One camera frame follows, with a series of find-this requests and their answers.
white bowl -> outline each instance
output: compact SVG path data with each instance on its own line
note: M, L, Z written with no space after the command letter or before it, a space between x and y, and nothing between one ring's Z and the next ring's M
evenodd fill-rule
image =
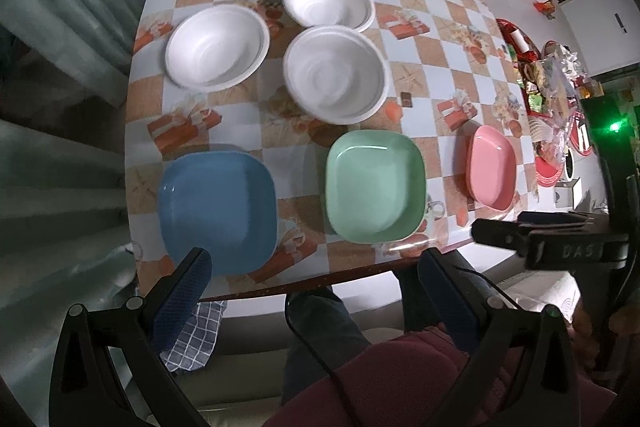
M227 89L258 69L269 42L269 29L253 10L235 4L207 8L182 22L169 38L166 72L189 89Z
M317 26L289 45L284 79L293 99L309 114L350 125L379 110L390 73L378 49L356 30Z
M373 22L373 0L282 0L285 10L301 26L340 25L364 31Z

maroon sweater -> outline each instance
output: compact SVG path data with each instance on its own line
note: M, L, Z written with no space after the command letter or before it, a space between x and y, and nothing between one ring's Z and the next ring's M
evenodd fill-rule
M468 356L438 328L368 347L337 369L365 427L420 426L436 410ZM491 417L511 384L516 353L507 357L474 424ZM582 427L593 426L614 399L611 391L578 376ZM328 377L290 400L264 427L351 427Z

pink bowl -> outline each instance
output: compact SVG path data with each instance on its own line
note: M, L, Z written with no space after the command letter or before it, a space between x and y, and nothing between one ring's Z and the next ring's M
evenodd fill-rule
M466 157L466 186L471 196L495 210L509 208L516 187L516 155L504 135L481 125Z

person's leg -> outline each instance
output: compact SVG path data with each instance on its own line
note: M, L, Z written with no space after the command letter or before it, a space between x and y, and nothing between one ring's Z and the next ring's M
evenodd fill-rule
M349 362L370 345L329 288L293 293L287 298L293 327L331 369ZM322 366L294 336L284 368L282 405L325 376Z
M458 250L445 253L444 259L453 266L473 270ZM394 270L394 275L398 279L402 294L404 331L422 331L429 326L436 326L440 318L418 279L418 264ZM484 298L497 294L482 278L465 272L460 272L460 275L471 281Z

checkered tablecloth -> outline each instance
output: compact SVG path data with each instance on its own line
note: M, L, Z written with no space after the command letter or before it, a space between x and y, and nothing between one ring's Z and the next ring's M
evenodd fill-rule
M479 124L506 135L518 160L516 195L507 218L538 197L532 142L516 71L494 16L482 0L374 0L376 20L364 34L388 59L393 85L383 107L355 126L311 118L291 100L282 57L302 31L281 0L146 0L136 36L127 99L127 206L132 240L140 245L143 293L175 261L162 243L156 192L172 159L234 146L259 158L276 187L279 245L254 273L215 277L206 297L240 294L331 272L418 255L469 238L476 217L499 217L466 193L469 137ZM266 20L271 46L260 68L238 86L193 93L171 82L164 48L171 30L218 3L251 7ZM356 128L411 137L424 157L429 198L420 228L397 243L354 245L331 230L322 206L329 147Z

